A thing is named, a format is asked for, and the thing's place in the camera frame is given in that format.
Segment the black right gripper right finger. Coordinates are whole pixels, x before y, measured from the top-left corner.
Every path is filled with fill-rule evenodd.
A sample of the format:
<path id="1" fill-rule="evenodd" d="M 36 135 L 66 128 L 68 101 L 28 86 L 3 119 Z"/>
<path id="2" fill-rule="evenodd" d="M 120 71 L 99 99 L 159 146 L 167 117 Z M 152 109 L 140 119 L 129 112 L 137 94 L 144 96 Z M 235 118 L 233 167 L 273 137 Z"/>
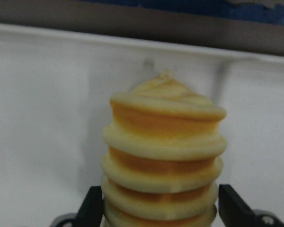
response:
<path id="1" fill-rule="evenodd" d="M 256 213 L 229 184 L 219 185 L 219 216 L 226 227 L 261 227 Z"/>

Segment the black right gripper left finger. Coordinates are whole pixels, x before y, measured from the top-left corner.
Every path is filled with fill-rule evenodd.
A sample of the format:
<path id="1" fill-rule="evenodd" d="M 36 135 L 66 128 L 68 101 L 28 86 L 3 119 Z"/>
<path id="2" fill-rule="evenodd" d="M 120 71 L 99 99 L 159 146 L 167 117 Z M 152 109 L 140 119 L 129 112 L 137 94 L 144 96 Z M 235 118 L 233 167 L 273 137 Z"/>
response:
<path id="1" fill-rule="evenodd" d="M 75 218 L 76 227 L 99 227 L 103 217 L 103 199 L 100 186 L 90 187 Z"/>

